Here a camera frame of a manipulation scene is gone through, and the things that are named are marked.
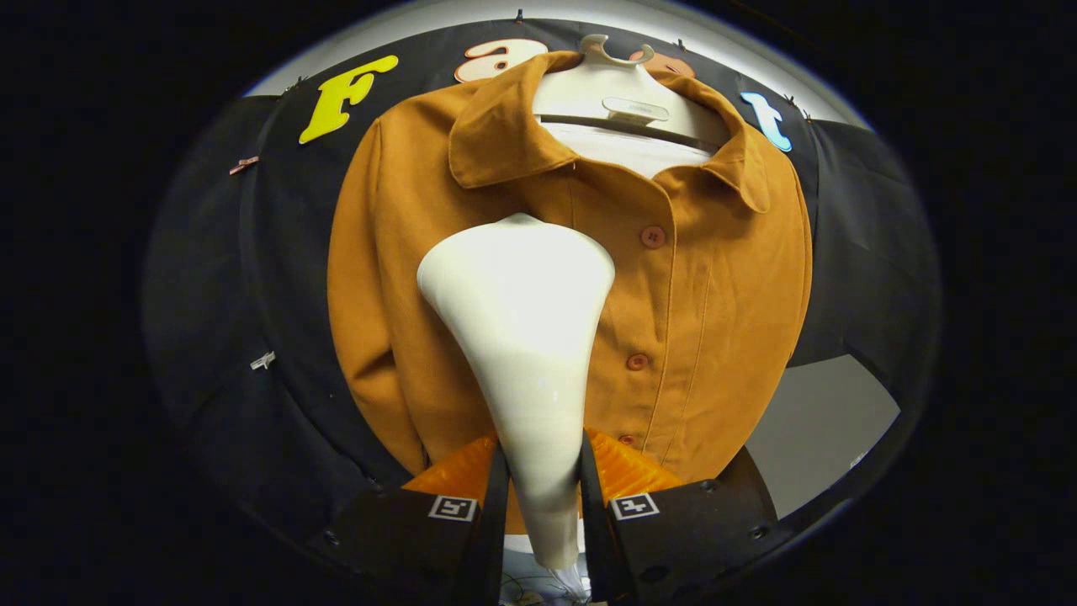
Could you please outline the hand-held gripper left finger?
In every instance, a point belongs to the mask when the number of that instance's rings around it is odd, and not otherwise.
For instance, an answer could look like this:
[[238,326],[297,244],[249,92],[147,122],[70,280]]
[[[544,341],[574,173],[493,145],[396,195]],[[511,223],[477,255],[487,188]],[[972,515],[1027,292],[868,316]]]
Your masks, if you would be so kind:
[[509,471],[488,434],[404,487],[358,495],[324,530],[324,559],[363,605],[496,605]]

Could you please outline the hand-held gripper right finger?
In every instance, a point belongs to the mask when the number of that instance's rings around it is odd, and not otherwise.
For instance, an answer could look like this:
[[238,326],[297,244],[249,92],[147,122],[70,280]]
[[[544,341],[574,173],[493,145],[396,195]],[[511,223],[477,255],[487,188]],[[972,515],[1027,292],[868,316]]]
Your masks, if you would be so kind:
[[581,505],[593,602],[719,605],[778,546],[757,491],[673,476],[615,438],[586,428]]

